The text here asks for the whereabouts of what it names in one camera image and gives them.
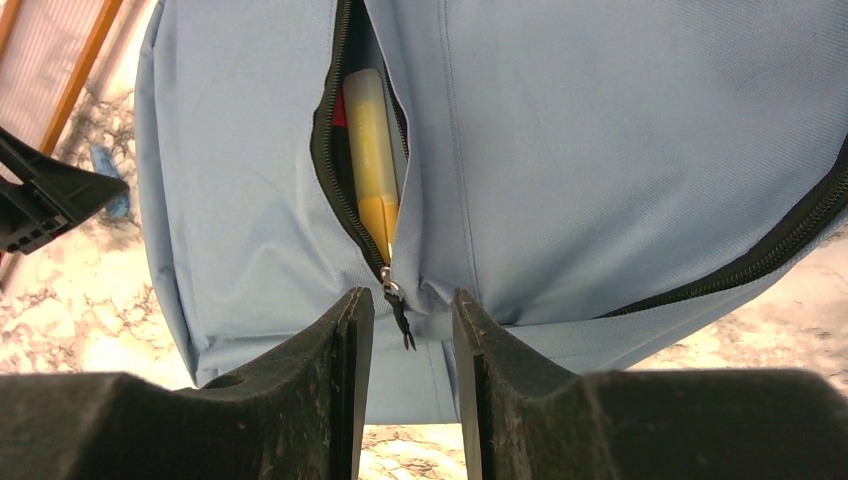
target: zipper slider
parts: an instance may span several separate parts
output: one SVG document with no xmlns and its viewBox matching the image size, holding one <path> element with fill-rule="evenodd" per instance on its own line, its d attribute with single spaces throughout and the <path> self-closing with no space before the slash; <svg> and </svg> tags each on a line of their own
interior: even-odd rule
<svg viewBox="0 0 848 480">
<path fill-rule="evenodd" d="M 403 333 L 403 346 L 409 350 L 409 346 L 412 345 L 412 349 L 418 351 L 418 349 L 415 348 L 415 339 L 412 337 L 412 332 L 409 330 L 409 321 L 406 319 L 406 314 L 403 313 L 403 290 L 401 290 L 400 285 L 392 281 L 391 267 L 386 266 L 381 268 L 380 278 L 383 281 L 383 298 L 385 298 L 386 301 L 389 302 L 389 305 L 392 306 L 392 313 L 394 313 L 395 321 L 397 322 L 401 333 Z"/>
</svg>

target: yellow marker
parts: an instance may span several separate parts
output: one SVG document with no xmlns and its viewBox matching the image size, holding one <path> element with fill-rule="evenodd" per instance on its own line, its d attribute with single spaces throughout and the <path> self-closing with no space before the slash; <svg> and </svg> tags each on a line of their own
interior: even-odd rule
<svg viewBox="0 0 848 480">
<path fill-rule="evenodd" d="M 398 195 L 383 79 L 377 70 L 360 70 L 345 77 L 343 88 L 359 218 L 391 263 Z"/>
</svg>

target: zipper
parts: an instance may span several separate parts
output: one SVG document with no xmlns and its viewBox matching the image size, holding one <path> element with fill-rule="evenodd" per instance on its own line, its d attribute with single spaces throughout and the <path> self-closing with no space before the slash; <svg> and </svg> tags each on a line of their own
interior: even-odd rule
<svg viewBox="0 0 848 480">
<path fill-rule="evenodd" d="M 403 290 L 391 278 L 391 267 L 383 261 L 377 243 L 362 225 L 359 220 L 359 215 L 353 205 L 348 202 L 345 197 L 342 187 L 339 183 L 339 178 L 333 168 L 332 158 L 332 142 L 331 142 L 331 125 L 333 121 L 333 113 L 338 98 L 339 83 L 341 77 L 342 59 L 345 53 L 345 45 L 347 43 L 348 27 L 350 26 L 350 12 L 352 0 L 339 0 L 336 7 L 336 24 L 335 33 L 333 36 L 333 52 L 330 70 L 327 72 L 327 78 L 324 81 L 324 95 L 321 98 L 321 103 L 315 110 L 313 118 L 314 131 L 311 141 L 312 161 L 315 165 L 315 173 L 318 177 L 318 183 L 324 191 L 324 195 L 330 203 L 330 207 L 336 214 L 342 228 L 347 234 L 359 245 L 362 250 L 363 257 L 371 268 L 372 273 L 380 281 L 383 286 L 383 298 L 392 306 L 392 313 L 398 328 L 403 334 L 403 343 L 407 350 L 409 346 L 415 348 L 415 339 L 412 337 L 412 332 L 409 328 L 409 321 L 404 313 L 406 303 L 404 301 Z M 389 86 L 390 96 L 392 98 L 392 109 L 395 113 L 395 120 L 398 127 L 402 127 L 401 116 L 398 114 L 400 106 L 394 96 L 394 90 L 388 80 L 388 73 L 385 74 L 385 81 Z M 403 143 L 404 154 L 409 158 L 409 149 L 406 142 L 406 132 L 404 128 L 400 130 L 401 141 Z"/>
<path fill-rule="evenodd" d="M 599 318 L 616 317 L 742 286 L 792 259 L 848 206 L 848 137 L 836 163 L 789 213 L 748 253 L 706 277 L 666 293 L 632 303 Z"/>
</svg>

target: backpack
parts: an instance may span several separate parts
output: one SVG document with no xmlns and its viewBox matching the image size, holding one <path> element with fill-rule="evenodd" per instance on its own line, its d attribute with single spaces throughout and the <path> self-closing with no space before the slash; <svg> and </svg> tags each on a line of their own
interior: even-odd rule
<svg viewBox="0 0 848 480">
<path fill-rule="evenodd" d="M 397 124 L 388 283 L 334 154 L 365 67 Z M 135 108 L 150 271 L 196 384 L 386 284 L 367 421 L 456 422 L 457 288 L 571 371 L 621 369 L 846 220 L 848 3 L 160 0 Z"/>
</svg>

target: marble surface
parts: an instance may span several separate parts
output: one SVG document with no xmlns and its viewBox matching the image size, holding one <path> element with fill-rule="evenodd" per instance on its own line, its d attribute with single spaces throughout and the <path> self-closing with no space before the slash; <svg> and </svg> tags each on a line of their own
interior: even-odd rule
<svg viewBox="0 0 848 480">
<path fill-rule="evenodd" d="M 0 373 L 127 371 L 189 385 L 150 286 L 135 175 L 131 96 L 77 115 L 64 158 L 91 168 L 110 147 L 132 187 L 125 219 L 100 213 L 21 263 L 0 298 Z M 812 369 L 848 395 L 848 235 L 835 236 L 772 289 L 634 368 Z M 458 425 L 367 427 L 362 479 L 465 478 Z"/>
</svg>

